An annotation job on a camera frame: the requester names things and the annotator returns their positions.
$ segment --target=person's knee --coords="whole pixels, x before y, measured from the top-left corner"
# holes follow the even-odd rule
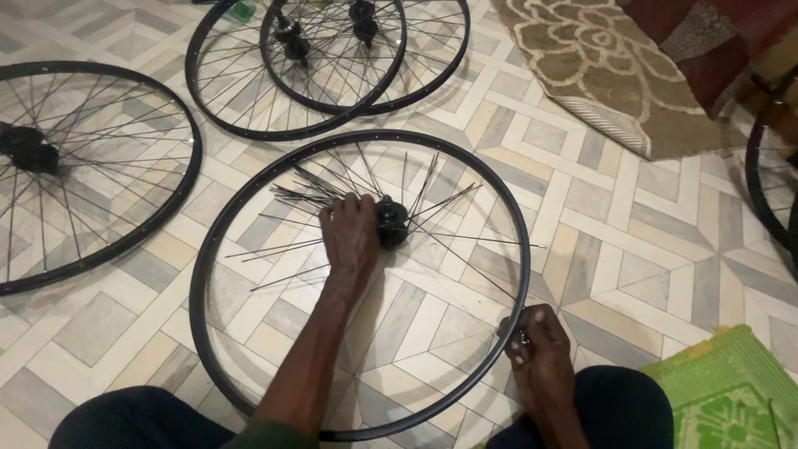
[[[595,447],[673,447],[674,417],[668,398],[641,372],[585,368],[576,374],[574,402]]]
[[[83,435],[98,426],[108,426],[120,420],[131,407],[141,403],[162,403],[172,393],[160,387],[128,387],[109,391],[75,407],[58,425],[53,438]]]
[[[576,373],[576,389],[589,389],[594,393],[611,391],[617,395],[621,391],[633,392],[633,398],[640,400],[660,399],[667,403],[665,392],[649,376],[640,371],[613,366],[588,367]]]

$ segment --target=rug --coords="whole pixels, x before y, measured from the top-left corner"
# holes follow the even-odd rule
[[[798,385],[748,326],[721,331],[640,371],[670,400],[675,447],[787,449],[798,443]]]
[[[651,160],[745,146],[615,0],[492,0],[543,90]]]

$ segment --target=finger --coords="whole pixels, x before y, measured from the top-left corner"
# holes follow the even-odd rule
[[[325,207],[318,213],[318,220],[322,223],[322,237],[326,240],[330,232],[330,226],[333,224],[333,208]]]
[[[344,202],[342,200],[333,200],[333,220],[340,219],[344,213]]]
[[[563,329],[563,325],[557,319],[557,314],[549,304],[538,304],[532,306],[534,308],[533,320],[541,327],[546,333],[546,337],[555,344],[570,343],[568,334]]]
[[[363,195],[360,197],[360,211],[363,213],[368,213],[370,217],[374,217],[377,219],[377,215],[375,213],[375,208],[377,206],[374,204],[374,198],[371,195]]]
[[[357,213],[358,212],[358,196],[354,192],[349,192],[344,197],[344,212]]]
[[[543,331],[543,325],[538,323],[534,317],[531,325],[527,327],[527,337],[535,353],[551,350],[551,341],[546,336],[546,332]]]
[[[510,359],[512,369],[516,370],[531,358],[529,348],[521,342],[521,332],[513,332],[507,346],[504,347],[504,354]]]
[[[527,327],[527,322],[529,321],[529,316],[530,316],[529,314],[531,312],[532,312],[532,310],[530,310],[529,306],[524,307],[523,309],[521,309],[521,313],[518,316],[518,321],[516,321],[516,326],[513,328],[513,330],[517,331],[517,330],[519,330],[521,328],[526,328]],[[509,322],[510,322],[510,317],[509,316],[505,316],[499,322],[499,327],[496,328],[496,335],[497,336],[501,337],[501,336],[504,335],[504,333],[507,331],[507,326],[508,326]]]

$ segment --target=wheel hub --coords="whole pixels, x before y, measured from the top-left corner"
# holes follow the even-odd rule
[[[374,21],[374,4],[366,0],[355,0],[350,7],[350,18],[354,22],[352,25],[354,35],[363,41],[367,48],[371,48],[371,42],[379,29]]]
[[[0,154],[10,157],[20,170],[57,174],[58,150],[44,140],[45,135],[38,129],[0,122]]]
[[[302,38],[302,27],[299,22],[290,20],[277,10],[278,26],[275,31],[275,38],[283,43],[283,50],[286,58],[291,61],[299,61],[302,67],[307,69],[307,54],[310,52],[310,43]]]
[[[389,195],[385,195],[377,202],[377,231],[382,248],[394,249],[407,239],[408,229],[405,220],[407,220],[407,209],[393,202]]]

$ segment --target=hand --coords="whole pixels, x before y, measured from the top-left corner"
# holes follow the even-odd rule
[[[522,343],[525,331],[528,343]],[[548,304],[525,308],[505,348],[527,414],[538,427],[574,407],[571,341]]]
[[[319,218],[330,261],[328,284],[333,281],[335,288],[348,289],[354,303],[363,293],[380,251],[374,199],[363,195],[358,201],[354,193],[347,193],[344,200],[333,200],[333,207],[324,208]]]

